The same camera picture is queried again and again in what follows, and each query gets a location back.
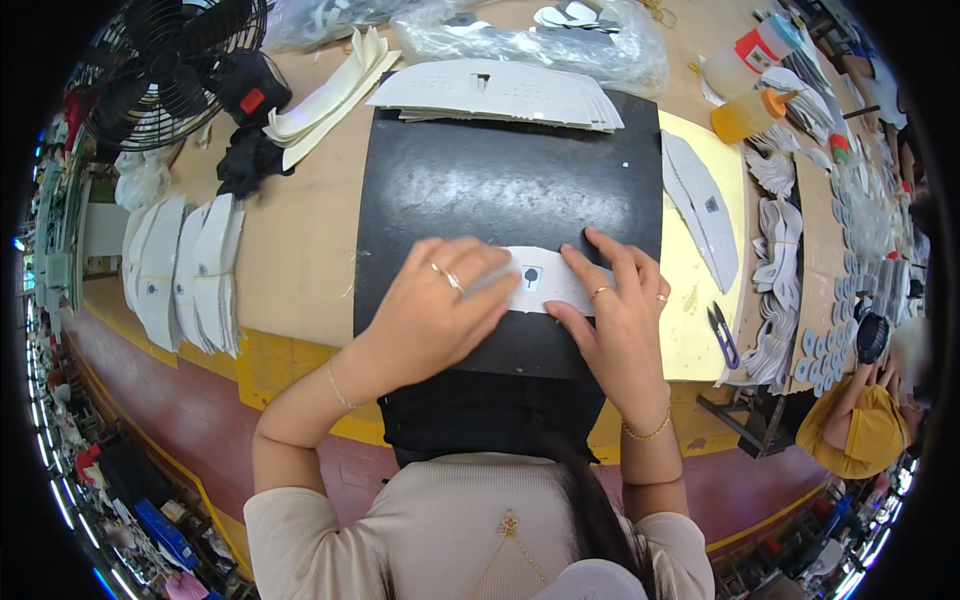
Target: gold bracelet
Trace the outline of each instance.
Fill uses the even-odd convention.
[[[650,442],[656,438],[659,434],[663,433],[663,430],[666,429],[667,423],[670,422],[670,400],[666,401],[666,418],[663,419],[663,422],[660,424],[660,427],[657,428],[657,431],[653,432],[649,436],[638,436],[636,433],[630,430],[630,427],[627,426],[627,422],[622,420],[623,430],[627,432],[627,435],[631,438],[637,440],[638,442]]]
[[[351,411],[355,411],[360,408],[356,404],[350,404],[344,399],[344,396],[340,393],[340,388],[337,387],[337,382],[333,380],[333,358],[326,361],[326,374],[330,376],[330,385],[333,386],[333,391],[337,394],[337,399],[340,400],[340,403],[349,408]]]

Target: glue bottle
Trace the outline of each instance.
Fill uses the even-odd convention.
[[[704,61],[704,79],[724,98],[736,98],[754,86],[764,71],[804,45],[800,32],[774,14]]]
[[[786,115],[786,103],[799,93],[792,91],[779,96],[773,89],[749,91],[715,108],[710,114],[710,123],[720,141],[734,144],[773,127]]]

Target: plastic bag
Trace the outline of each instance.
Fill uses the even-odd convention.
[[[305,49],[383,23],[414,0],[276,0],[267,13],[265,50]]]
[[[113,199],[134,212],[163,198],[170,186],[170,169],[164,160],[170,151],[160,148],[149,152],[122,152],[113,163],[120,173]]]
[[[513,60],[587,75],[602,87],[637,96],[649,97],[666,90],[666,46],[647,9],[636,0],[591,1],[601,9],[598,18],[620,24],[614,45],[495,29],[496,23],[470,37],[445,30],[446,20],[475,4],[469,0],[426,0],[395,14],[390,26],[403,44],[403,57],[408,62]]]

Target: thread snips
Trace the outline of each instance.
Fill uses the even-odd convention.
[[[713,329],[713,335],[716,336],[717,342],[720,343],[720,350],[723,352],[724,361],[727,362],[727,366],[731,369],[736,369],[740,366],[740,354],[736,351],[736,344],[733,343],[733,336],[730,334],[730,330],[727,328],[727,320],[723,318],[723,311],[720,310],[720,306],[716,303],[713,303],[713,310],[710,310],[710,307],[707,307],[707,317],[710,319],[710,327]]]

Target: woman's left hand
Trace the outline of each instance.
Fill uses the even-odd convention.
[[[379,395],[457,364],[507,313],[507,296],[520,283],[520,275],[502,276],[469,297],[464,291],[482,274],[509,261],[509,251],[487,246],[475,237],[420,240],[407,255],[370,327],[345,352],[356,363],[366,363]],[[336,361],[331,369],[337,375]]]

